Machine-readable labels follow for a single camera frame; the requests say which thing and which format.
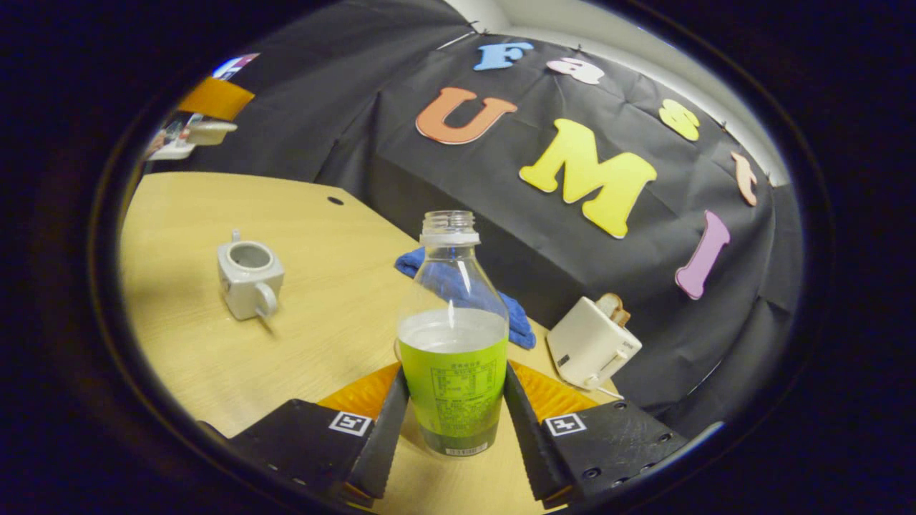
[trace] blue cloth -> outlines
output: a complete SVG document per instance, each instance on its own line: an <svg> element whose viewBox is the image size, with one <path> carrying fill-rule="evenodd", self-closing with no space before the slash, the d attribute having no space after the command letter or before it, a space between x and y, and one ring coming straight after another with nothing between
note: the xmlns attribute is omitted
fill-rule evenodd
<svg viewBox="0 0 916 515"><path fill-rule="evenodd" d="M420 247L399 257L395 261L395 268L404 275L413 278L417 275L417 270L420 269L420 265L423 264L423 259L425 258L426 249ZM448 284L445 287L446 290L456 290L456 287ZM537 339L534 337L534 333L531 332L531 324L528 322L528 317L525 315L525 310L521 307L521 304L502 291L499 292L499 296L502 297L503 302L509 309L509 341L526 349L534 348Z"/></svg>

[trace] wooden table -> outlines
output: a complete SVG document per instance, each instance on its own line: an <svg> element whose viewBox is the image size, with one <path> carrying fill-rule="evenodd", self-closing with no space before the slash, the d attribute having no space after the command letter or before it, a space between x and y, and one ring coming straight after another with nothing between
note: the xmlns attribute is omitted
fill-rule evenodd
<svg viewBox="0 0 916 515"><path fill-rule="evenodd" d="M273 249L286 269L279 310L268 323L238 322L221 298L216 248L233 229ZM286 400L320 400L396 361L396 311L411 279L394 262L418 246L339 188L157 173L140 182L125 220L125 302L149 364L172 395L192 418L232 437ZM499 278L491 279L498 287ZM556 378L547 331L532 325L535 348L510 344L509 358ZM610 400L600 392L589 395ZM544 509L532 497L504 403L495 444L470 458L429 451L409 408L385 498L373 511Z"/></svg>

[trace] green label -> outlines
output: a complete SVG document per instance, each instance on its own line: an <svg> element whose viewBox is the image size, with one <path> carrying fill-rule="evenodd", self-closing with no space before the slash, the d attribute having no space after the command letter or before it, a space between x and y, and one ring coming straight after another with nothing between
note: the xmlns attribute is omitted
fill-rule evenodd
<svg viewBox="0 0 916 515"><path fill-rule="evenodd" d="M499 420L506 338L485 349L443 354L398 340L417 420L445 436L474 436Z"/></svg>

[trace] foam letter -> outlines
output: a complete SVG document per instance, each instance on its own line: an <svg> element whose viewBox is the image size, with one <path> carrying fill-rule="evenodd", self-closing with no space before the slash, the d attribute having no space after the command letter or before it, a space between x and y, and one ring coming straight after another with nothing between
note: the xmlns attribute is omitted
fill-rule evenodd
<svg viewBox="0 0 916 515"><path fill-rule="evenodd" d="M750 169L750 163L747 158L735 152L732 152L732 159L735 160L735 180L738 181L741 196L749 205L757 205L757 195L751 191L751 184L757 184L757 176Z"/></svg>
<svg viewBox="0 0 916 515"><path fill-rule="evenodd" d="M557 173L564 168L563 200L574 203L601 188L598 196L582 205L582 213L615 238L627 235L627 217L639 193L658 176L645 159L625 152L598 162L594 132L572 120L559 118L553 124L557 136L533 166L518 175L528 184L553 192Z"/></svg>
<svg viewBox="0 0 916 515"><path fill-rule="evenodd" d="M559 73L572 75L576 81L585 82L586 84L598 84L598 79L605 75L597 66L571 57L564 57L561 60L549 60L547 61L547 67Z"/></svg>
<svg viewBox="0 0 916 515"><path fill-rule="evenodd" d="M659 116L666 126L674 129L685 139L691 141L700 139L700 131L696 130L696 127L700 126L700 120L683 105L671 99L665 99L661 103Z"/></svg>
<svg viewBox="0 0 916 515"><path fill-rule="evenodd" d="M498 68L508 68L512 63L508 59L519 60L524 56L522 50L531 50L534 47L527 41L518 43L502 43L499 45L484 45L479 50L483 51L484 57L480 63L474 66L474 71L493 70Z"/></svg>
<svg viewBox="0 0 916 515"><path fill-rule="evenodd" d="M477 95L461 88L442 88L439 98L433 100L417 115L417 130L425 137L445 145L470 143L486 132L505 113L514 113L518 107L498 98L485 98L484 109L463 127L445 125L445 118L467 100Z"/></svg>
<svg viewBox="0 0 916 515"><path fill-rule="evenodd" d="M706 228L703 230L703 237L700 238L700 245L693 251L687 266L678 268L674 274L674 282L678 283L681 290L691 299L696 301L703 297L703 283L706 282L709 271L713 269L722 247L728 245L731 240L732 236L728 234L728 227L725 227L722 219L712 211L706 211Z"/></svg>

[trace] plastic bottle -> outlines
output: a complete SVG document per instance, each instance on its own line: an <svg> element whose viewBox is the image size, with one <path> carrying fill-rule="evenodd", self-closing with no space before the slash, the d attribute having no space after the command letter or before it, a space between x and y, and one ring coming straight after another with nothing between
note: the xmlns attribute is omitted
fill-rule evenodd
<svg viewBox="0 0 916 515"><path fill-rule="evenodd" d="M476 455L496 438L508 310L474 256L471 212L426 213L420 242L426 258L398 323L401 364L427 445Z"/></svg>

